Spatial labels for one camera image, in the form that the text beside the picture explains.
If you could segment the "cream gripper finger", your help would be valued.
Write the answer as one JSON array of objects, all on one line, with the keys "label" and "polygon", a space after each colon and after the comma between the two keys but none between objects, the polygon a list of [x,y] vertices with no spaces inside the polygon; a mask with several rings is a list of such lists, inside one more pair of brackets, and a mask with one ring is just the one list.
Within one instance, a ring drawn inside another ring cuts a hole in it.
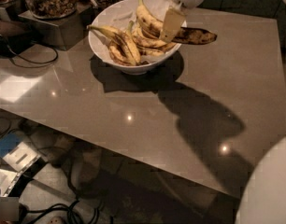
[{"label": "cream gripper finger", "polygon": [[171,42],[180,30],[181,25],[185,22],[185,19],[186,17],[183,13],[170,7],[165,13],[159,38],[165,43]]}]

